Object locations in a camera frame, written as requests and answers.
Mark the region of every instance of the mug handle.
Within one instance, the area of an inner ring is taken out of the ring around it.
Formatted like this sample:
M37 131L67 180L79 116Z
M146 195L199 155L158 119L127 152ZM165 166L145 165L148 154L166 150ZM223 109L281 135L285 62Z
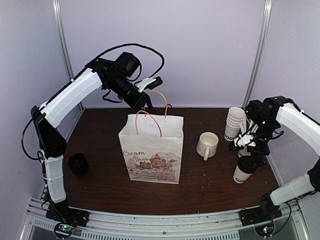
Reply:
M208 156L209 156L209 148L206 147L206 148L205 148L205 153L204 153L203 160L207 161L207 160L208 160Z

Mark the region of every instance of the cartoon bear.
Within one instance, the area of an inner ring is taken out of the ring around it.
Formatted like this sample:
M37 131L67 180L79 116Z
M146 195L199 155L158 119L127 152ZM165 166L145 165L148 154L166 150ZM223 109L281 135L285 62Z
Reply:
M156 159L156 158L151 158L150 159L151 165L153 168L159 169L159 168L164 168L166 166L166 160L165 159Z
M141 161L141 162L139 162L139 165L137 165L136 167L140 168L140 169L151 169L151 163L150 162Z

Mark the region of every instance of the white panel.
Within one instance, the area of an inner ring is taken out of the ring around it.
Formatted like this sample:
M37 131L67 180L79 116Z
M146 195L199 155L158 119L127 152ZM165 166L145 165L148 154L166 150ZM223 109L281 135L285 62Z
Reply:
M320 120L320 1L274 0L268 38L252 99L283 95ZM284 128L269 146L285 183L311 169L318 156ZM300 201L311 239L320 235L320 194Z
M18 239L19 226L31 197L44 182L41 165L22 151L20 137L40 105L68 82L51 0L0 0L0 239ZM72 129L78 111L63 121L62 134ZM34 127L25 147L36 156Z
M264 0L62 0L61 11L71 64L75 73L96 55L124 43L153 47L165 57L158 89L173 106L241 106L258 45ZM160 65L144 49L123 51L143 64L141 78ZM85 107L125 106L102 101L96 91ZM156 106L163 106L157 96Z

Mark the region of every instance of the table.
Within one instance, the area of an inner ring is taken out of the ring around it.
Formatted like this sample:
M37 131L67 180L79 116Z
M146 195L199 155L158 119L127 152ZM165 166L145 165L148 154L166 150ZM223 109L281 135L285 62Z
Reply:
M130 108L86 109L75 127L63 163L64 185L71 207L93 211L179 215L212 213L252 207L278 187L269 165L262 166L243 184L233 180L238 155L224 139L227 108L170 108L169 115L184 117L184 144L179 184L130 181L118 138ZM163 108L156 108L163 114ZM214 132L217 153L203 161L196 152L199 136ZM83 153L89 172L73 175L69 157Z

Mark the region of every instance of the bag handle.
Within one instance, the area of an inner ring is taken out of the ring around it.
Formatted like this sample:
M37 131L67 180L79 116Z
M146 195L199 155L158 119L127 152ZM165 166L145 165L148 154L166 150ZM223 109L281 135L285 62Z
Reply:
M151 93L157 93L157 94L160 94L164 101L165 101L165 112L164 112L164 118L166 119L167 118L167 112L168 112L168 102L167 102L167 99L165 97L165 95L163 95L161 92L159 92L158 90L152 90L148 93L148 95L150 96Z
M148 114L152 119L153 121L155 122L155 124L158 126L159 128L159 132L160 132L160 138L162 138L162 131L161 131L161 128L159 126L159 123L154 119L153 116L151 116L147 111L144 111L144 110L140 110L136 113L136 116L135 116L135 130L136 130L136 134L139 135L139 131L138 131L138 115L139 113L144 113L145 115Z

